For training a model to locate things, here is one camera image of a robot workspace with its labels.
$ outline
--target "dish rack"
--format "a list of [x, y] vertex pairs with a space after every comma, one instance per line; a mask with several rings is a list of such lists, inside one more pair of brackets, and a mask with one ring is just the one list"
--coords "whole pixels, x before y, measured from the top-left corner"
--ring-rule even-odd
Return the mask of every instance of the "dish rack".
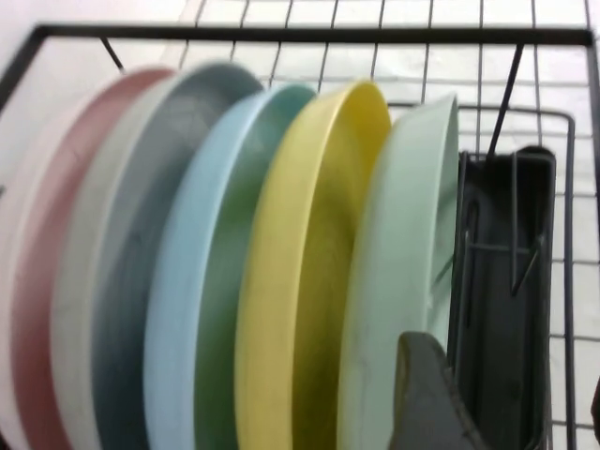
[[[8, 101], [23, 79], [23, 75], [30, 67], [42, 44], [50, 38], [79, 38], [100, 39], [108, 55], [114, 64], [121, 70], [126, 70], [118, 55], [113, 49], [109, 39], [137, 39], [137, 40], [169, 40], [169, 41], [232, 41], [235, 42], [271, 42], [278, 43], [316, 43], [324, 44], [325, 49], [330, 44], [374, 44], [377, 54], [378, 44], [425, 44], [427, 48], [425, 60], [425, 73], [423, 86], [427, 80], [428, 71], [428, 49], [430, 45], [477, 45], [479, 49], [485, 45], [503, 45], [514, 49], [512, 64], [504, 87], [502, 102], [500, 105], [486, 105], [481, 103], [481, 76], [482, 58], [479, 58], [479, 81], [478, 101], [473, 105], [460, 105], [461, 110], [476, 113], [476, 145], [474, 154], [479, 157], [487, 151], [487, 157], [493, 158], [498, 140], [503, 133], [503, 122], [507, 113], [522, 113], [537, 118], [541, 123], [543, 116], [554, 117], [567, 124], [566, 135], [566, 175], [564, 192], [564, 258], [553, 260], [554, 263], [563, 263], [564, 267], [564, 342], [565, 342], [565, 392], [566, 392], [566, 421], [552, 422], [553, 425], [566, 426], [567, 448], [576, 450], [577, 439], [575, 417], [575, 368], [574, 368], [574, 313], [573, 313], [573, 199], [574, 199], [574, 154], [575, 154], [575, 119], [565, 112], [542, 110], [539, 108], [539, 95], [536, 108], [511, 108], [511, 93], [515, 86], [518, 67], [525, 46], [537, 45], [561, 46], [561, 47], [583, 47], [587, 53], [588, 76], [590, 84], [590, 104], [592, 109], [592, 145], [594, 154], [595, 185], [596, 191], [600, 191], [600, 74], [598, 71], [596, 44], [593, 32], [587, 29], [522, 29], [522, 28], [229, 28], [229, 27], [204, 27], [193, 26], [144, 26], [144, 25], [115, 25], [115, 24], [42, 24], [37, 26], [27, 37], [24, 44], [16, 53], [6, 73], [0, 80], [0, 114], [6, 108]], [[371, 78], [375, 70], [376, 57], [373, 58]], [[319, 87], [323, 81], [325, 57], [323, 57]], [[421, 101], [425, 100], [425, 89], [423, 89]], [[410, 108], [410, 102], [389, 102], [390, 108]], [[497, 113], [495, 128], [491, 136], [489, 148], [481, 148], [481, 114], [482, 112]], [[600, 199], [596, 196], [596, 208], [600, 216]], [[457, 236], [462, 233], [462, 225], [457, 225]], [[490, 254], [509, 254], [513, 266], [519, 248], [517, 240], [513, 239], [507, 246], [487, 246], [485, 252]], [[536, 257], [536, 251], [531, 253], [532, 261]], [[530, 274], [529, 270], [523, 271], [519, 276], [512, 276], [512, 289], [518, 290], [524, 278]]]

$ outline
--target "plate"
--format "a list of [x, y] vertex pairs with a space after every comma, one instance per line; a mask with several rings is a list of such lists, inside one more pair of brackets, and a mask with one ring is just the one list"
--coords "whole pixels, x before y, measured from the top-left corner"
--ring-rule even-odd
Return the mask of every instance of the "plate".
[[52, 374], [73, 447], [147, 447], [143, 335], [162, 228], [211, 126], [260, 89], [231, 64], [184, 72], [136, 101], [99, 149], [52, 305]]
[[148, 306], [144, 399], [152, 448], [237, 448], [233, 344], [252, 219], [283, 134], [313, 96], [289, 85], [237, 103], [187, 169]]
[[312, 100], [262, 189], [235, 348], [245, 450], [336, 447], [338, 364], [354, 234], [390, 128], [377, 87]]
[[387, 448], [402, 333], [429, 332], [446, 348], [457, 195], [451, 96], [396, 121], [371, 178], [344, 324], [340, 448]]
[[69, 448], [50, 364], [54, 274], [69, 213], [85, 171], [118, 118], [171, 73], [131, 72], [52, 121], [0, 202], [0, 416], [14, 448]]

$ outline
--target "mint green plate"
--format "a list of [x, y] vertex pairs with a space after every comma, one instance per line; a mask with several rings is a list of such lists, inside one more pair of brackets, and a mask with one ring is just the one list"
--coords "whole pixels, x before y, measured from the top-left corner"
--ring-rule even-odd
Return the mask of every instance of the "mint green plate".
[[338, 448], [387, 448], [402, 333], [429, 332], [446, 346], [457, 195], [458, 107], [451, 96], [396, 121], [370, 181], [352, 256]]

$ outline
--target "yellow plate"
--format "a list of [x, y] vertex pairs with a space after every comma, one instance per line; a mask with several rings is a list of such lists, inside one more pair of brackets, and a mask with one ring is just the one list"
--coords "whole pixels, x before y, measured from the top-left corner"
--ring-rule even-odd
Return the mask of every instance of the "yellow plate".
[[336, 448], [341, 331], [354, 235], [390, 117], [360, 82], [312, 100], [262, 187], [238, 312], [243, 450]]

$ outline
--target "tile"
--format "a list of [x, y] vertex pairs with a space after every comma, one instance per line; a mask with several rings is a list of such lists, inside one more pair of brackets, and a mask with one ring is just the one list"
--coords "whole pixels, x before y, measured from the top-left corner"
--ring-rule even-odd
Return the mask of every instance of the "tile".
[[[290, 82], [288, 80], [277, 80], [277, 79], [274, 79], [271, 82], [271, 87], [277, 87], [277, 86], [281, 86], [281, 85], [289, 84], [289, 83]], [[312, 89], [315, 92], [317, 92], [317, 89], [319, 88], [317, 82], [302, 82], [302, 84], [305, 85], [306, 87], [309, 87], [310, 89]]]
[[169, 42], [160, 56], [160, 62], [170, 68], [180, 68], [188, 45], [184, 41]]
[[[566, 181], [566, 137], [549, 138], [544, 136], [543, 145], [556, 156], [556, 190], [565, 192]], [[593, 168], [593, 150], [591, 139], [576, 139], [573, 161], [573, 191], [575, 193], [594, 193], [595, 175]]]
[[319, 78], [325, 46], [322, 44], [281, 44], [276, 74]]
[[325, 77], [370, 78], [374, 45], [331, 44], [325, 60]]
[[[567, 450], [566, 448], [566, 427], [555, 425], [553, 450]], [[578, 429], [577, 449], [578, 450], [600, 450], [600, 445], [593, 435], [593, 431], [589, 429]]]
[[429, 47], [428, 79], [477, 81], [479, 51], [474, 46]]
[[429, 8], [427, 0], [388, 0], [385, 2], [382, 26], [426, 26], [429, 20]]
[[535, 0], [535, 23], [537, 26], [573, 26], [586, 24], [585, 3], [574, 0]]
[[484, 2], [484, 25], [523, 26], [531, 28], [531, 0], [486, 0]]
[[278, 52], [276, 43], [238, 42], [233, 52], [233, 61], [246, 67], [257, 77], [269, 76]]
[[198, 25], [239, 26], [245, 6], [244, 0], [206, 0]]
[[[576, 421], [590, 425], [590, 407], [593, 393], [600, 376], [600, 343], [582, 340], [575, 341], [575, 397]], [[550, 339], [550, 378], [552, 386], [552, 419], [566, 420], [564, 339]]]
[[[185, 25], [193, 25], [204, 0], [187, 0], [179, 16], [179, 22]], [[170, 68], [180, 68], [186, 55], [188, 44], [185, 41], [171, 40], [165, 45], [165, 50], [160, 57], [160, 62]]]
[[465, 84], [429, 82], [425, 90], [425, 101], [432, 101], [449, 95], [456, 95], [458, 104], [477, 102], [477, 87]]
[[[164, 56], [169, 43], [167, 40], [139, 39], [110, 39], [110, 42], [112, 49], [126, 70], [154, 65]], [[113, 62], [106, 52], [102, 54], [102, 57], [107, 58], [111, 63]]]
[[433, 26], [466, 26], [479, 24], [479, 0], [435, 0]]
[[339, 2], [337, 4], [335, 26], [377, 26], [381, 12], [381, 0]]
[[552, 419], [566, 418], [566, 396], [564, 381], [564, 339], [550, 338], [550, 386], [552, 389]]
[[[506, 46], [488, 45], [483, 51], [483, 67], [481, 79], [501, 81], [506, 83], [513, 62], [515, 49]], [[534, 81], [533, 49], [523, 49], [521, 61], [518, 64], [517, 81]]]
[[319, 93], [325, 94], [327, 92], [337, 91], [338, 89], [342, 89], [346, 84], [347, 82], [323, 81], [321, 83], [321, 90], [319, 91]]
[[597, 33], [600, 28], [600, 1], [590, 0], [590, 26]]
[[[498, 105], [503, 102], [504, 86], [484, 84], [481, 87], [481, 102], [486, 105]], [[535, 87], [515, 84], [510, 96], [509, 105], [513, 108], [535, 108]], [[537, 123], [536, 114], [530, 114]]]
[[550, 450], [566, 450], [566, 427], [555, 425], [552, 427], [552, 446]]
[[473, 134], [458, 134], [458, 148], [460, 151], [474, 152], [476, 145], [476, 137]]
[[[557, 197], [554, 203], [554, 238], [552, 256], [564, 256], [564, 198]], [[595, 199], [573, 200], [573, 258], [583, 261], [598, 261], [598, 229], [596, 224]]]
[[206, 0], [186, 0], [183, 11], [179, 16], [180, 23], [196, 23], [198, 13]]
[[377, 49], [375, 77], [413, 78], [420, 81], [424, 68], [424, 45], [380, 45]]
[[537, 51], [539, 81], [587, 83], [588, 65], [584, 49], [540, 46]]
[[592, 424], [590, 408], [593, 393], [600, 377], [600, 342], [576, 340], [575, 342], [575, 393], [576, 420], [579, 424]]
[[477, 130], [477, 111], [459, 110], [458, 128], [460, 131], [470, 131], [474, 133]]
[[576, 121], [576, 132], [590, 134], [590, 92], [585, 87], [540, 87], [540, 105], [570, 113]]
[[388, 102], [421, 102], [420, 82], [378, 82], [377, 84]]
[[575, 335], [600, 338], [600, 267], [597, 265], [573, 266], [573, 308]]
[[244, 25], [285, 26], [285, 19], [290, 9], [288, 1], [263, 2], [251, 0], [247, 7]]
[[552, 264], [550, 283], [550, 333], [564, 334], [564, 264]]
[[294, 1], [289, 26], [331, 26], [334, 17], [333, 0]]
[[402, 115], [406, 114], [410, 108], [390, 108], [390, 119], [392, 120], [392, 124], [396, 123], [396, 121], [402, 117]]
[[231, 42], [189, 42], [183, 67], [190, 68], [214, 60], [229, 60], [231, 53]]
[[600, 450], [600, 444], [593, 435], [593, 431], [590, 429], [578, 429], [577, 430], [577, 449], [578, 450]]
[[[560, 111], [560, 110], [552, 110], [552, 111], [558, 112], [558, 113], [568, 113], [566, 111]], [[556, 137], [556, 136], [566, 137], [567, 136], [567, 133], [569, 130], [569, 124], [564, 117], [553, 115], [552, 113], [548, 113], [548, 108], [541, 108], [540, 120], [542, 122], [542, 134], [544, 134], [544, 136], [549, 136], [549, 137]]]
[[[498, 120], [499, 111], [481, 112], [481, 129], [493, 132]], [[534, 114], [508, 111], [502, 122], [501, 136], [527, 134], [535, 137], [537, 142], [537, 118]]]

